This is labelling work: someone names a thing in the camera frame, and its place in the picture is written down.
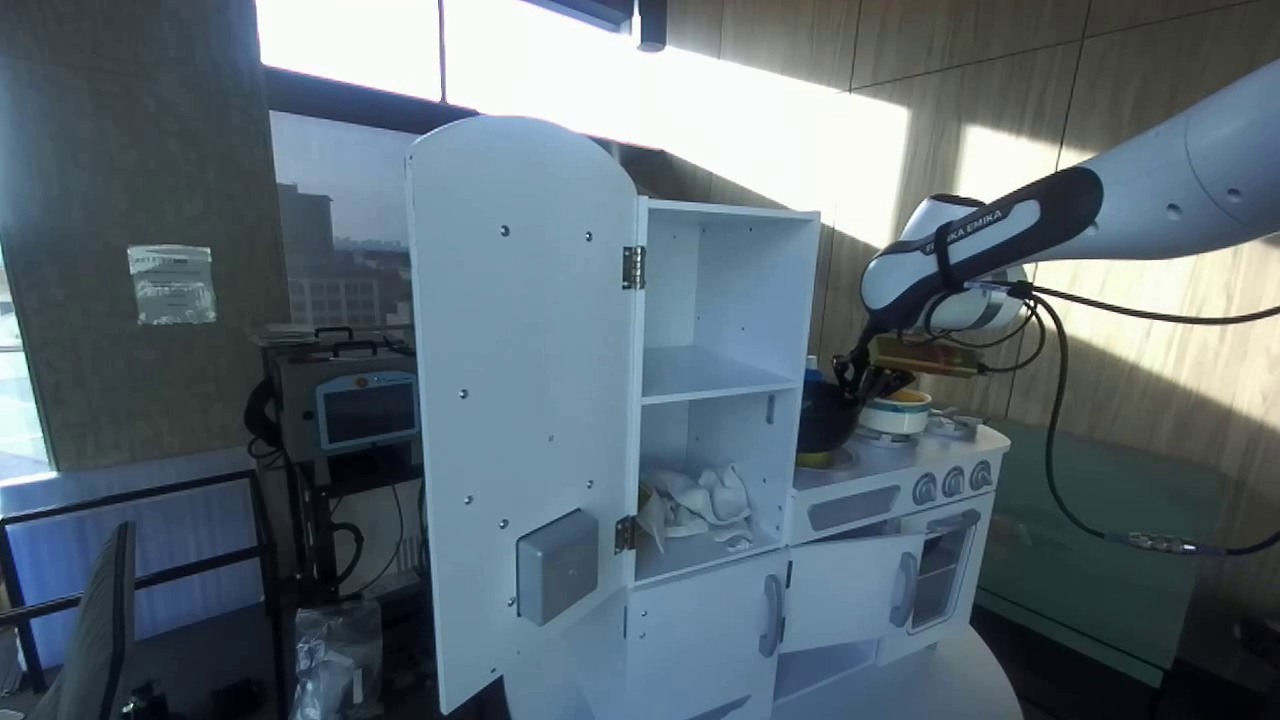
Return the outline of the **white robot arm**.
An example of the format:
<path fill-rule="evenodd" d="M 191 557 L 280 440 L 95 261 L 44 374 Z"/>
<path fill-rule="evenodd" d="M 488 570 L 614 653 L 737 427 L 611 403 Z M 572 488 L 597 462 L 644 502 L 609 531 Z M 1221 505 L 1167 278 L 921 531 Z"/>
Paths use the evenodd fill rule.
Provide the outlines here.
<path fill-rule="evenodd" d="M 1041 261 L 1173 261 L 1280 228 L 1280 64 L 1259 64 L 1149 132 L 1007 198 L 933 194 L 859 271 L 865 333 L 834 360 L 871 396 L 871 341 L 1007 315 L 1000 288 Z"/>

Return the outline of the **gold black gripper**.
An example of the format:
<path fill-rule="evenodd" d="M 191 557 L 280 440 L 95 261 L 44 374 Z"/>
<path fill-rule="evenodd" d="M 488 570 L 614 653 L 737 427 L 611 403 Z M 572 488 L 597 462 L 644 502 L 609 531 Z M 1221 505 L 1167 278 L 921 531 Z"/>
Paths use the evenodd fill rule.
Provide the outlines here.
<path fill-rule="evenodd" d="M 871 401 L 907 390 L 915 378 L 979 378 L 982 364 L 947 341 L 865 335 L 833 374 L 846 401 Z"/>

